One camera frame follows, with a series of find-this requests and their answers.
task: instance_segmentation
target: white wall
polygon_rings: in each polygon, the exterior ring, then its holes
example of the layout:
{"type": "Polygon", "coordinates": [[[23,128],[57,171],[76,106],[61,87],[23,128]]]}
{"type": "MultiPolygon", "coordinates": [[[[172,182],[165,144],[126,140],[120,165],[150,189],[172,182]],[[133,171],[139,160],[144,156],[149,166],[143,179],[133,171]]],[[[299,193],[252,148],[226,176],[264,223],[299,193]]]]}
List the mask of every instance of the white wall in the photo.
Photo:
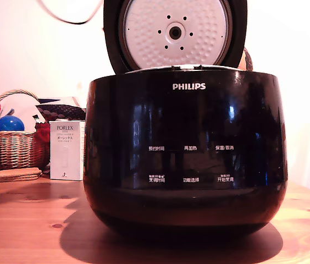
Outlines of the white wall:
{"type": "MultiPolygon", "coordinates": [[[[60,17],[84,20],[96,0],[44,0],[60,17]]],[[[310,1],[248,0],[246,47],[256,71],[280,80],[289,177],[310,188],[310,1]]],[[[35,0],[0,0],[0,94],[27,89],[40,97],[79,96],[92,79],[113,74],[102,10],[87,24],[61,23],[35,0]]]]}

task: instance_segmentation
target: blue ball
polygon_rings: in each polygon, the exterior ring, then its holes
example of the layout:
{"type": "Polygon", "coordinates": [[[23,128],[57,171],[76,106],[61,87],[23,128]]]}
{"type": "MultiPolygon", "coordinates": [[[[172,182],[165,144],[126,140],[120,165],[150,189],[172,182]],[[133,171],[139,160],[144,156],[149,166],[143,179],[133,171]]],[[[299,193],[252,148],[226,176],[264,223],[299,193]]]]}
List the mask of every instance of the blue ball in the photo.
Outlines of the blue ball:
{"type": "Polygon", "coordinates": [[[18,117],[6,115],[0,118],[0,131],[24,131],[24,124],[18,117]]]}

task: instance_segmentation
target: glossy black surface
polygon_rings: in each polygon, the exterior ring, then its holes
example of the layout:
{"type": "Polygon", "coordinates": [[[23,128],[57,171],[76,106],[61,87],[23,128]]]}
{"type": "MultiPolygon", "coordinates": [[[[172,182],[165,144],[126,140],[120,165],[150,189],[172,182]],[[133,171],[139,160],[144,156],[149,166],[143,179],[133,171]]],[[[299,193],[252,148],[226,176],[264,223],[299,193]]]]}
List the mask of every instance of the glossy black surface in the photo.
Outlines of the glossy black surface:
{"type": "Polygon", "coordinates": [[[85,190],[116,229],[253,232],[283,201],[285,151],[272,75],[163,69],[91,83],[85,190]]]}
{"type": "MultiPolygon", "coordinates": [[[[116,74],[127,73],[138,68],[132,67],[126,54],[123,52],[120,34],[123,28],[124,8],[132,0],[107,0],[104,1],[104,32],[107,51],[111,65],[116,74]]],[[[222,66],[237,68],[245,45],[247,31],[247,0],[225,0],[232,13],[231,39],[228,51],[220,63],[222,66]]]]}

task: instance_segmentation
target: white box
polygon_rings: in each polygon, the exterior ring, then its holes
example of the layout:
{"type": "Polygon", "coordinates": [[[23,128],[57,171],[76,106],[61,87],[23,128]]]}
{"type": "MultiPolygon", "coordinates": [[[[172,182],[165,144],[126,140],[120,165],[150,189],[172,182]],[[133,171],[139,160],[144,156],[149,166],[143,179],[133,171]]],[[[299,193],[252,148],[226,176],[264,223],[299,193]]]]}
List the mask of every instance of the white box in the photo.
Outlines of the white box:
{"type": "Polygon", "coordinates": [[[50,179],[83,180],[85,121],[50,122],[50,179]]]}

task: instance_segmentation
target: cork coaster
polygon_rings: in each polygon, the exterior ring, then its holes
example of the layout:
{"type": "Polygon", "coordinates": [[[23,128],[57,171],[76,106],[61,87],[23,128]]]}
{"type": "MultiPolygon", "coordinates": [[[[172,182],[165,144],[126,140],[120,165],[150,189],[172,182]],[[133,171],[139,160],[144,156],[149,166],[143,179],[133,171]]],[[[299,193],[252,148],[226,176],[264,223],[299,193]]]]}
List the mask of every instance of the cork coaster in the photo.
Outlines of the cork coaster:
{"type": "Polygon", "coordinates": [[[7,169],[0,170],[0,183],[36,180],[41,175],[41,170],[38,168],[25,168],[25,169],[7,169]]]}
{"type": "Polygon", "coordinates": [[[24,168],[24,169],[6,169],[0,170],[0,177],[15,177],[24,175],[40,174],[41,170],[38,168],[24,168]]]}

